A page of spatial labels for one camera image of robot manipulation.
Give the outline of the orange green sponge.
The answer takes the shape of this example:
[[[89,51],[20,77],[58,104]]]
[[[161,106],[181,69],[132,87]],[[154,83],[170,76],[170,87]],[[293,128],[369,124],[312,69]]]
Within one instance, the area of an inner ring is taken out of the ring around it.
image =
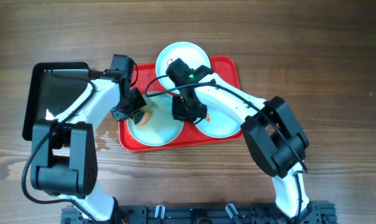
[[[134,115],[134,124],[136,126],[143,126],[146,124],[150,117],[151,117],[151,112],[146,110],[146,107],[142,107],[135,115]]]

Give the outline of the white plate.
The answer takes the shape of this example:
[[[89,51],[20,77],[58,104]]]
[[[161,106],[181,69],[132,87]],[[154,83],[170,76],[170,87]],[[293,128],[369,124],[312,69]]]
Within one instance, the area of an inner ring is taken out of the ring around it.
[[[155,72],[164,89],[199,83],[203,71],[211,68],[206,52],[191,42],[175,42],[165,47],[155,63]]]
[[[196,128],[212,138],[228,138],[241,130],[234,120],[209,105],[207,106],[207,117],[196,124]]]
[[[127,120],[127,127],[132,137],[146,146],[164,146],[175,140],[181,133],[184,122],[173,119],[172,95],[166,93],[154,97],[143,95],[146,106],[143,112],[150,114],[148,121],[142,126]]]

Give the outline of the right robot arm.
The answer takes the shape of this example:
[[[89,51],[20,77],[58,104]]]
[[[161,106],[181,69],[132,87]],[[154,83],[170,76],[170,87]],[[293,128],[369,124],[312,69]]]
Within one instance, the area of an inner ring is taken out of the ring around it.
[[[304,159],[309,141],[287,102],[279,96],[251,96],[212,69],[190,68],[180,58],[165,73],[179,91],[181,104],[213,107],[240,126],[253,161],[272,178],[276,206],[298,223],[310,202],[301,176],[308,171]]]

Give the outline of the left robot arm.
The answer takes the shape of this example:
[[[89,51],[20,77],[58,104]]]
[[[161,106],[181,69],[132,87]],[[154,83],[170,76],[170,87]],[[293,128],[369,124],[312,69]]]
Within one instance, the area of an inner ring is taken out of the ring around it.
[[[124,72],[45,70],[38,91],[30,91],[24,133],[32,153],[25,164],[21,187],[31,201],[43,204],[28,191],[53,197],[52,203],[72,204],[86,223],[123,223],[118,201],[97,182],[98,163],[94,132],[108,113],[116,121],[133,118],[145,101],[131,87]]]

